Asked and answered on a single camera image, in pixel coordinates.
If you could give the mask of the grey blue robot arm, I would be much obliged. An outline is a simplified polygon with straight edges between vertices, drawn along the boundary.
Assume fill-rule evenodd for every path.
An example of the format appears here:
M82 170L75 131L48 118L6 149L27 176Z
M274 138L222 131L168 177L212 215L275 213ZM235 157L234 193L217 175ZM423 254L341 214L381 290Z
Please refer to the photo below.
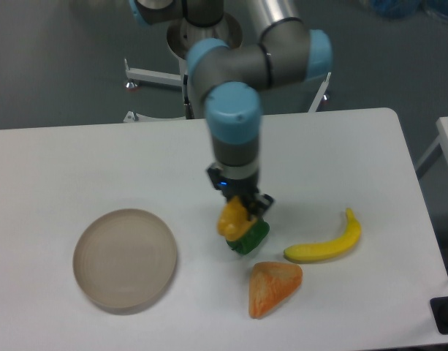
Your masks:
M292 1L249 1L259 39L243 44L240 24L222 1L131 1L134 19L167 23L167 43L178 74L126 68L129 85L155 83L179 88L187 118L208 123L215 161L213 187L237 198L249 219L273 204L259 191L259 93L328 75L333 65L329 37L308 29Z

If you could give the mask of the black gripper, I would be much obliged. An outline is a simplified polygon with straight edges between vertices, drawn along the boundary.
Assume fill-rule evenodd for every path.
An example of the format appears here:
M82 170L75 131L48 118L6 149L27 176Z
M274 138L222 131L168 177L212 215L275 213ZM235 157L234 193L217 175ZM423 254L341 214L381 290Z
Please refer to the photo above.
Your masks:
M260 194L258 189L259 171L242 179L228 178L224 171L212 164L206 170L213 188L220 191L229 202L238 197L245 207L248 207L248 218L261 219L274 204L274 198L267 194Z

